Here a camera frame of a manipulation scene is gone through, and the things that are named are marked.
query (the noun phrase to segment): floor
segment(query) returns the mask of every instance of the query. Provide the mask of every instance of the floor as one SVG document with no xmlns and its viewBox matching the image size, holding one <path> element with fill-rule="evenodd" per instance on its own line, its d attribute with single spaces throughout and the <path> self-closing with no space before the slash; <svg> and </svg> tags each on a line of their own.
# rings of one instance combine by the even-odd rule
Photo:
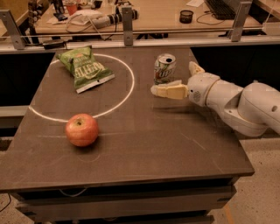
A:
<svg viewBox="0 0 280 224">
<path fill-rule="evenodd" d="M 255 168 L 252 177 L 240 178 L 237 194 L 222 209 L 210 212 L 213 224 L 278 224 L 280 221 L 280 137 L 269 133 L 262 138 L 242 139 L 243 149 Z M 4 151 L 0 151 L 0 163 Z M 7 194 L 0 194 L 0 210 L 9 203 Z M 17 201 L 0 213 L 1 224 L 33 224 L 16 208 Z"/>
</svg>

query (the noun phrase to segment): silver can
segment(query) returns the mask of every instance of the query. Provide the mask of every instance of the silver can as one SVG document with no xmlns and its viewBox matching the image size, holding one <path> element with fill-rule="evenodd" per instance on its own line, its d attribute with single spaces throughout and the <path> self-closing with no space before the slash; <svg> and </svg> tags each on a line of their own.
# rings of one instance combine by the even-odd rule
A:
<svg viewBox="0 0 280 224">
<path fill-rule="evenodd" d="M 174 78 L 176 58 L 169 53 L 160 54 L 155 62 L 154 82 L 155 84 L 168 83 Z"/>
</svg>

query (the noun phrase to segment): can top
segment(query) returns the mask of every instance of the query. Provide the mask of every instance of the can top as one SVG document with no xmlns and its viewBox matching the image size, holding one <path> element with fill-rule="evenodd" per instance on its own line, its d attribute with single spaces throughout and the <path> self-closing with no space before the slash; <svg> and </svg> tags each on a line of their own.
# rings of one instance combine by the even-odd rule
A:
<svg viewBox="0 0 280 224">
<path fill-rule="evenodd" d="M 176 60 L 175 56 L 169 53 L 163 53 L 158 56 L 158 61 L 164 64 L 171 64 Z"/>
</svg>

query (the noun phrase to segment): red object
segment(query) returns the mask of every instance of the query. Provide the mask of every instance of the red object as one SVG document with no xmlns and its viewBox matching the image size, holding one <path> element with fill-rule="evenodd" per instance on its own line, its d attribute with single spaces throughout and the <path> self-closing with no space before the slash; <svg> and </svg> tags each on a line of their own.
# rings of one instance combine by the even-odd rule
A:
<svg viewBox="0 0 280 224">
<path fill-rule="evenodd" d="M 72 144 L 85 147 L 92 144 L 98 137 L 98 123 L 91 115 L 74 115 L 67 122 L 65 132 Z"/>
</svg>

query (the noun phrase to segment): black cup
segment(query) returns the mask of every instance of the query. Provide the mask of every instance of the black cup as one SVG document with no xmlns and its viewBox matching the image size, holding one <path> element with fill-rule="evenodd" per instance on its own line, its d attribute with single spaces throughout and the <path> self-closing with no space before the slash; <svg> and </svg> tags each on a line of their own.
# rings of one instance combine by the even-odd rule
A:
<svg viewBox="0 0 280 224">
<path fill-rule="evenodd" d="M 190 24 L 193 21 L 193 11 L 182 10 L 180 12 L 180 22 L 182 24 Z"/>
<path fill-rule="evenodd" d="M 102 7 L 102 1 L 95 0 L 94 1 L 94 8 L 99 9 L 100 7 Z"/>
</svg>

